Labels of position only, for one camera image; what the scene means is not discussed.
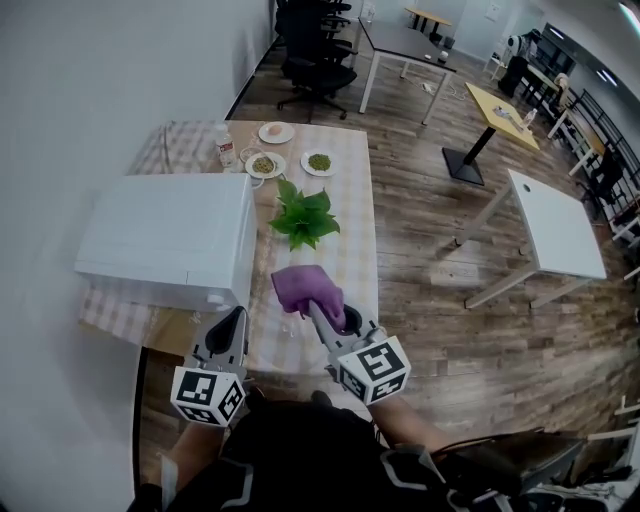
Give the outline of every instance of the desk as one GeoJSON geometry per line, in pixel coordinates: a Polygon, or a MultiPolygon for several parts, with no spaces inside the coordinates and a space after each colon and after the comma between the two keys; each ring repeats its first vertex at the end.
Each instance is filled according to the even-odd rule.
{"type": "MultiPolygon", "coordinates": [[[[129,174],[221,172],[215,156],[213,122],[174,123],[166,140],[170,169],[165,165],[164,127],[151,133],[129,174]]],[[[249,302],[249,354],[245,366],[258,371],[325,374],[327,349],[318,340],[311,321],[284,313],[271,284],[270,274],[288,265],[319,264],[344,289],[378,311],[378,270],[375,222],[367,134],[356,130],[306,124],[285,144],[266,144],[258,138],[263,122],[229,122],[238,150],[249,145],[280,154],[287,162],[287,179],[305,194],[326,188],[331,213],[341,234],[323,237],[317,251],[304,247],[290,252],[287,238],[267,222],[277,216],[277,182],[267,180],[255,190],[258,237],[249,302]],[[341,169],[330,178],[307,174],[300,166],[302,153],[331,148],[341,169]]],[[[183,356],[202,322],[212,314],[121,302],[95,288],[86,290],[80,322],[116,338],[183,356]]]]}
{"type": "Polygon", "coordinates": [[[495,107],[502,107],[511,114],[517,123],[521,123],[522,119],[512,105],[469,82],[467,82],[467,89],[469,89],[471,98],[476,102],[476,106],[480,112],[482,112],[489,126],[467,154],[449,148],[442,148],[442,153],[449,168],[449,175],[452,178],[474,185],[484,186],[484,180],[482,179],[482,174],[475,159],[496,130],[499,130],[502,134],[525,147],[535,150],[539,150],[540,148],[530,131],[523,130],[519,132],[511,121],[503,117],[498,117],[493,111],[495,107]]]}
{"type": "Polygon", "coordinates": [[[584,154],[584,156],[573,167],[573,169],[569,171],[569,176],[573,176],[576,172],[578,172],[578,169],[580,169],[594,153],[597,153],[600,156],[604,156],[604,153],[607,148],[604,146],[604,144],[600,140],[600,137],[598,137],[598,134],[594,131],[594,129],[589,124],[589,122],[581,114],[578,114],[577,112],[574,112],[573,110],[570,110],[568,108],[565,109],[565,111],[562,113],[562,115],[556,122],[555,126],[551,128],[551,131],[547,135],[547,138],[549,139],[553,138],[555,133],[558,131],[560,126],[562,126],[562,123],[564,123],[565,119],[567,118],[569,118],[569,121],[571,121],[573,126],[576,127],[576,130],[580,132],[580,135],[582,136],[582,138],[589,145],[589,149],[584,154]]]}
{"type": "MultiPolygon", "coordinates": [[[[411,30],[407,27],[395,25],[393,23],[387,23],[384,21],[365,21],[360,18],[358,20],[358,31],[356,33],[356,41],[354,49],[358,49],[360,46],[360,38],[364,32],[369,40],[369,44],[373,48],[373,59],[371,61],[371,67],[369,68],[369,77],[367,78],[367,85],[362,95],[362,103],[360,104],[360,113],[364,114],[367,109],[367,103],[369,101],[369,95],[371,94],[371,87],[376,77],[376,71],[378,69],[378,63],[380,57],[386,57],[389,59],[399,60],[404,62],[404,68],[400,74],[401,78],[404,78],[409,64],[417,64],[430,69],[439,69],[443,71],[442,80],[438,86],[433,100],[427,109],[427,114],[422,121],[422,124],[427,125],[431,114],[433,113],[435,105],[442,96],[442,93],[446,90],[449,84],[449,79],[453,73],[456,72],[450,66],[447,66],[444,62],[439,62],[436,59],[440,54],[438,48],[428,39],[422,37],[415,30],[411,30]],[[431,55],[431,60],[425,59],[425,54],[431,55]]],[[[355,66],[356,55],[351,59],[351,68],[355,66]]]]}
{"type": "Polygon", "coordinates": [[[434,36],[438,33],[438,27],[440,26],[440,23],[447,27],[450,27],[452,25],[449,20],[445,20],[444,18],[441,18],[440,16],[436,16],[435,14],[431,14],[429,12],[421,11],[420,9],[416,9],[415,7],[405,7],[404,10],[409,11],[415,16],[415,21],[413,22],[413,30],[418,28],[418,22],[420,21],[420,18],[424,18],[422,20],[422,28],[420,29],[420,32],[422,32],[423,34],[424,29],[427,26],[427,20],[431,20],[434,22],[433,29],[431,30],[431,36],[434,36]]]}
{"type": "Polygon", "coordinates": [[[483,304],[536,272],[570,275],[575,279],[531,302],[529,305],[532,308],[576,290],[591,279],[607,278],[600,248],[582,203],[512,170],[509,170],[509,183],[465,228],[462,235],[456,237],[456,244],[462,245],[477,233],[511,195],[515,198],[529,238],[529,243],[520,249],[520,253],[531,252],[533,261],[466,300],[466,308],[473,309],[483,304]]]}
{"type": "Polygon", "coordinates": [[[529,78],[533,78],[533,80],[537,81],[536,84],[532,84],[531,80],[529,81],[529,85],[526,90],[522,93],[522,97],[524,98],[529,93],[529,99],[534,97],[536,92],[542,87],[542,85],[546,85],[547,89],[544,93],[540,93],[540,101],[537,103],[536,107],[539,107],[542,103],[542,100],[547,95],[548,91],[553,91],[555,94],[558,94],[560,91],[560,87],[553,83],[552,80],[549,79],[542,71],[538,68],[532,66],[531,64],[527,65],[527,72],[529,74],[529,78]]]}

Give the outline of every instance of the chair leg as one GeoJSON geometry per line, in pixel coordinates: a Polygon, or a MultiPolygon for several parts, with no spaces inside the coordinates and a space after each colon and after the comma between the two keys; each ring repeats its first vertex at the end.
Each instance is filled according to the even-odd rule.
{"type": "Polygon", "coordinates": [[[347,111],[344,108],[342,108],[340,105],[338,105],[335,101],[331,101],[329,98],[325,96],[321,96],[320,102],[342,112],[342,114],[340,115],[340,119],[347,118],[347,111]]]}
{"type": "Polygon", "coordinates": [[[307,101],[309,99],[309,95],[306,93],[298,94],[297,96],[293,96],[289,99],[282,100],[278,102],[278,110],[282,110],[284,105],[289,105],[290,103],[299,103],[301,101],[307,101]]]}
{"type": "Polygon", "coordinates": [[[311,119],[313,118],[313,110],[315,109],[316,102],[311,100],[309,102],[309,116],[307,117],[307,124],[311,124],[311,119]]]}

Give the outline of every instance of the yellow table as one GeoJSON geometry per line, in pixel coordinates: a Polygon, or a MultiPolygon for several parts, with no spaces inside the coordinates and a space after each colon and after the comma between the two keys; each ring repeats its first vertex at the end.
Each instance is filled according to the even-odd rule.
{"type": "Polygon", "coordinates": [[[443,25],[446,25],[447,27],[451,26],[451,22],[449,20],[445,20],[444,18],[441,18],[440,16],[436,16],[435,14],[431,14],[430,12],[424,12],[424,11],[421,11],[420,9],[416,9],[415,7],[405,7],[404,9],[405,11],[409,11],[411,14],[415,16],[415,20],[413,22],[414,30],[418,28],[418,21],[420,21],[420,18],[423,18],[422,28],[420,28],[420,32],[422,32],[423,34],[424,34],[424,29],[427,26],[427,20],[431,20],[434,22],[433,30],[431,30],[431,35],[429,36],[430,38],[438,33],[438,27],[440,26],[440,23],[442,23],[443,25]]]}
{"type": "Polygon", "coordinates": [[[442,148],[442,153],[449,168],[449,175],[452,178],[474,185],[484,186],[484,180],[482,179],[482,174],[480,174],[480,169],[478,168],[475,158],[496,131],[500,131],[503,135],[506,135],[521,146],[535,149],[536,151],[540,150],[540,147],[528,129],[518,130],[510,119],[500,117],[493,111],[495,107],[501,107],[509,113],[511,119],[513,119],[517,125],[520,125],[522,118],[511,104],[497,98],[493,94],[483,91],[469,82],[467,82],[466,85],[471,94],[471,98],[473,98],[476,106],[480,112],[482,112],[488,127],[468,153],[465,154],[449,148],[442,148]]]}

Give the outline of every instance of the plate of food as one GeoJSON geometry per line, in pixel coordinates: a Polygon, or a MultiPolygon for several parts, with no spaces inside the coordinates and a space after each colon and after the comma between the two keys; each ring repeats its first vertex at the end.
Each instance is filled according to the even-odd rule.
{"type": "Polygon", "coordinates": [[[338,170],[338,159],[331,151],[312,149],[302,153],[300,165],[314,176],[333,176],[338,170]]]}
{"type": "Polygon", "coordinates": [[[287,123],[267,123],[258,130],[258,136],[269,144],[283,144],[290,141],[296,131],[287,123]]]}
{"type": "Polygon", "coordinates": [[[287,167],[287,162],[278,153],[256,153],[249,157],[244,168],[254,178],[263,180],[280,176],[287,167]]]}

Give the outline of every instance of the black table base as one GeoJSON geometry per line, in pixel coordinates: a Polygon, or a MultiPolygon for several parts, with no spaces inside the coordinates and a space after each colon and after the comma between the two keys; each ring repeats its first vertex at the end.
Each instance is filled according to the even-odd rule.
{"type": "Polygon", "coordinates": [[[494,128],[487,128],[466,155],[455,149],[442,148],[442,154],[449,168],[449,175],[456,180],[484,187],[484,180],[475,160],[494,133],[496,133],[494,128]]]}

